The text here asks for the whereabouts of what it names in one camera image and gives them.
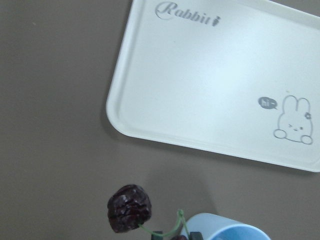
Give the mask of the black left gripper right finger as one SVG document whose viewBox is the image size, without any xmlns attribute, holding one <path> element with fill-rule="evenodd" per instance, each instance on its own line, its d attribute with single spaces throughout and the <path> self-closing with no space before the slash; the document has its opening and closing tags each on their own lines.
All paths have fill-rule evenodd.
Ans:
<svg viewBox="0 0 320 240">
<path fill-rule="evenodd" d="M 192 231 L 189 233 L 189 240 L 203 240 L 202 233 L 199 231 Z"/>
</svg>

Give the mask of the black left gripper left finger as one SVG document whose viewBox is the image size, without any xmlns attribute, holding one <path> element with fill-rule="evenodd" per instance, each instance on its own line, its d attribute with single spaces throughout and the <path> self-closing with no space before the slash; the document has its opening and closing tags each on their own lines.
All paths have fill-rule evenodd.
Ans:
<svg viewBox="0 0 320 240">
<path fill-rule="evenodd" d="M 163 240 L 163 232 L 153 231 L 153 234 L 151 235 L 151 240 Z"/>
</svg>

